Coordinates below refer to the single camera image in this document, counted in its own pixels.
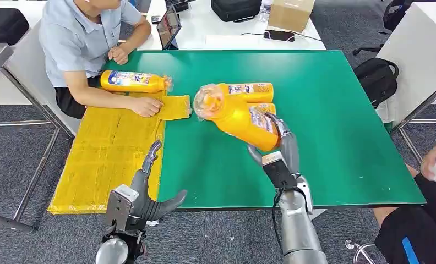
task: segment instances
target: cardboard box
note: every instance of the cardboard box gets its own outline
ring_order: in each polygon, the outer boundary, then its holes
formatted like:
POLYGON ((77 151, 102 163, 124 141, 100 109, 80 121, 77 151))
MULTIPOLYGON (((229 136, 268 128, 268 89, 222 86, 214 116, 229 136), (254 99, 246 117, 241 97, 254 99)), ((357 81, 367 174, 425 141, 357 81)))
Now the cardboard box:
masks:
POLYGON ((313 8, 314 0, 274 0, 268 25, 302 33, 313 8))

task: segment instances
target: light blue shirt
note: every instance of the light blue shirt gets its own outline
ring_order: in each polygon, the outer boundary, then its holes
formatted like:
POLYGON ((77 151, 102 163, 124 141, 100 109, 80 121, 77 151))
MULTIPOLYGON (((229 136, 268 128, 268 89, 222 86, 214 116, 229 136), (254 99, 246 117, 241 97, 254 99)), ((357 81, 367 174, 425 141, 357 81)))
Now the light blue shirt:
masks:
POLYGON ((46 56, 46 73, 54 87, 67 87, 62 72, 84 70, 100 75, 108 51, 117 45, 121 22, 135 25, 140 12, 127 0, 103 10, 101 23, 90 21, 73 0, 49 0, 43 10, 39 39, 46 56))

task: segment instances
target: water bottle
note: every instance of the water bottle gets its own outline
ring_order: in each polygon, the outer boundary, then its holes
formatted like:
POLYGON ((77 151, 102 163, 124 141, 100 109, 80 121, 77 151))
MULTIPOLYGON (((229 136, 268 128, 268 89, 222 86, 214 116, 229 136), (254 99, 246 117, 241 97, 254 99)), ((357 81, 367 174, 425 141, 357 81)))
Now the water bottle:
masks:
POLYGON ((270 16, 272 4, 273 4, 273 0, 262 0, 262 5, 260 6, 260 16, 259 16, 260 21, 268 22, 268 17, 270 16))

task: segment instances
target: blue stripe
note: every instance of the blue stripe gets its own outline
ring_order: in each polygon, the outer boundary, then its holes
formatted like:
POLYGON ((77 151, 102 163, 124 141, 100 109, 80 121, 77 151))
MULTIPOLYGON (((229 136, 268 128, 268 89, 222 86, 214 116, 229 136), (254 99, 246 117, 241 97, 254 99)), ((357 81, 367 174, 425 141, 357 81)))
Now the blue stripe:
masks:
POLYGON ((414 253, 414 249, 412 249, 409 238, 405 236, 401 242, 403 243, 403 248, 405 249, 409 264, 419 264, 419 260, 417 259, 416 253, 414 253))

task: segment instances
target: black backpack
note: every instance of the black backpack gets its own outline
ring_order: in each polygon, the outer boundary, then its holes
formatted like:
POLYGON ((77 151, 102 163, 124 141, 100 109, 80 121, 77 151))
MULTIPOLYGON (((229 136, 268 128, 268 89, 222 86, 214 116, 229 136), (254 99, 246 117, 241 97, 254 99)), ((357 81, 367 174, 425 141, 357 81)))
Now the black backpack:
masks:
POLYGON ((15 8, 0 8, 0 42, 14 45, 29 29, 24 15, 15 8))
POLYGON ((411 7, 412 2, 436 2, 436 0, 393 0, 383 14, 383 27, 393 31, 411 7))
POLYGON ((398 87, 398 66, 385 59, 369 59, 356 67, 354 73, 374 108, 392 96, 398 87))

